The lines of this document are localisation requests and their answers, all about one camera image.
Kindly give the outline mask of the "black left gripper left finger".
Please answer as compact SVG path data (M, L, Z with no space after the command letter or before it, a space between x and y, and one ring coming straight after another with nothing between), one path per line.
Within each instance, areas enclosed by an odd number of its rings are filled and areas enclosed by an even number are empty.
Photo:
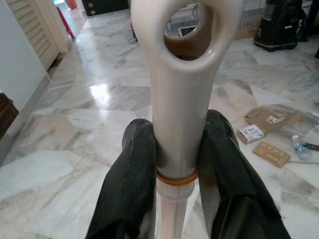
M106 174L86 239L154 239L157 145L153 124L135 119Z

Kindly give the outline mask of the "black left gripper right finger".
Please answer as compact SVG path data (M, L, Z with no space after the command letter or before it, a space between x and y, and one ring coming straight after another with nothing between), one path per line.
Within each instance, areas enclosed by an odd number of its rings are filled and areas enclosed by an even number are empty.
M208 110L198 154L209 239L291 239L264 182L240 151L226 117Z

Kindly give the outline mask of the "beige broom with loop handle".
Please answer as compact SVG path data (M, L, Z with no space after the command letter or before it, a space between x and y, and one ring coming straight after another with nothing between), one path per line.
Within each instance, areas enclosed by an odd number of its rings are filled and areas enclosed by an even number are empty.
M185 36L168 36L168 21L192 2L199 3L198 25ZM131 2L132 25L151 84L161 239L181 238L213 82L237 33L243 7L244 0Z

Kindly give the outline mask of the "small white printed box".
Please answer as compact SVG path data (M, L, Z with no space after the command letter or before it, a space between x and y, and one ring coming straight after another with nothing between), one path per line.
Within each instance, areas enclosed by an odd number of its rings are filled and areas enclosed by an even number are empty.
M252 124L238 129L236 132L236 136L244 144L250 144L252 142L265 138L267 136L267 131L256 124Z

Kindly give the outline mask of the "tan printed card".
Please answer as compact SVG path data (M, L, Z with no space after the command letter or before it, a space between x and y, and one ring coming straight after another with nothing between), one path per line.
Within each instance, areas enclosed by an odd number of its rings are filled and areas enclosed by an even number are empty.
M290 154L264 141L254 148L253 153L279 168L282 168L291 158Z

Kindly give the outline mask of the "flat brown cardboard piece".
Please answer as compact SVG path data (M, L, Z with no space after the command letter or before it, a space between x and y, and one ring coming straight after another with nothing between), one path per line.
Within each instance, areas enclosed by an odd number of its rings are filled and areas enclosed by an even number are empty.
M259 107L252 109L245 116L244 120L249 124L255 124L267 132L279 130L280 128L299 122L303 117L303 113L295 111L287 115L278 115L273 111Z

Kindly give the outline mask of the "small clear plastic bottle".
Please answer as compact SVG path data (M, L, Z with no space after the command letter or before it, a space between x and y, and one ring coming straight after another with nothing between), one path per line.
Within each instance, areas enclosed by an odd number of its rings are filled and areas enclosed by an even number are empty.
M292 144L295 152L300 160L309 161L312 158L312 153L305 143L302 143L297 135L292 136Z

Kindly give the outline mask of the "clear plastic wrap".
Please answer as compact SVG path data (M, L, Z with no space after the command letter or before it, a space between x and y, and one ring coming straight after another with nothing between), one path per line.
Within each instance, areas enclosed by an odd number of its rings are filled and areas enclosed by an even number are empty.
M308 131L302 140L305 143L319 145L319 124Z

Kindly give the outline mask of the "dark wooden furniture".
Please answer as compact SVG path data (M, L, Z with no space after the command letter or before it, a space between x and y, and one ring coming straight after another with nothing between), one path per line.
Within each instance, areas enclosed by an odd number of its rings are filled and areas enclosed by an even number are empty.
M18 116L19 111L14 106L13 100L5 93L0 93L0 140Z

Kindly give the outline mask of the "long brown cardboard box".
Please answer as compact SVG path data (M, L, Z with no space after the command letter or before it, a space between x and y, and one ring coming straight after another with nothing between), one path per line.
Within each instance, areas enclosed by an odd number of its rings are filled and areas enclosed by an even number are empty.
M259 31L258 26L241 27L238 29L234 39L240 40L240 39L252 38L257 35L258 31Z

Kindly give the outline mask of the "white-framed tablet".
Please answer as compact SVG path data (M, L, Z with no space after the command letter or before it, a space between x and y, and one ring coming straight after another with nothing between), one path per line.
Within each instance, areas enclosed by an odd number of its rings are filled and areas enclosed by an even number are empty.
M180 27L178 28L179 36L183 37L191 33L196 29L196 25L194 26L185 26L185 27Z

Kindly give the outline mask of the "black vacuum cleaner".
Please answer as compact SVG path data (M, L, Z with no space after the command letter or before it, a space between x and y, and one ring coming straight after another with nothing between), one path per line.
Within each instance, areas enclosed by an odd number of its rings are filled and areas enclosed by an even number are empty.
M266 0L254 45L268 52L294 49L306 28L302 0Z

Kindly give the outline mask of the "red plastic stool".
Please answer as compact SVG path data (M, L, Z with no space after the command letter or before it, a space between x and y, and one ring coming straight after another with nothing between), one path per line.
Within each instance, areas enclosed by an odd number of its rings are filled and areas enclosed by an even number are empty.
M58 11L58 13L59 13L59 15L60 15L60 18L61 18L61 20L62 20L62 23L63 23L63 25L64 25L64 27L65 27L65 30L66 30L67 34L68 34L72 39L75 39L75 36L74 36L74 34L73 34L73 32L72 32L70 26L68 25L68 23L67 23L67 21L66 21L64 15L63 15L63 13L61 12L60 8L59 8L58 6L57 6L56 8L57 8L57 11Z

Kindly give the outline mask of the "black low cabinet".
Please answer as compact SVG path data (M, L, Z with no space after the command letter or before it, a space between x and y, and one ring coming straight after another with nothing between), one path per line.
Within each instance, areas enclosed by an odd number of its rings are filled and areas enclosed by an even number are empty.
M129 8L131 0L81 0L87 16L95 16Z

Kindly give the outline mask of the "cream louvered door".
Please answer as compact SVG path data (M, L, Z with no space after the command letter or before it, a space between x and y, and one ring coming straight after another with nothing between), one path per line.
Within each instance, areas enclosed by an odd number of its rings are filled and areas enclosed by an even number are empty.
M36 0L5 0L5 2L43 67L48 70L59 55L59 50Z

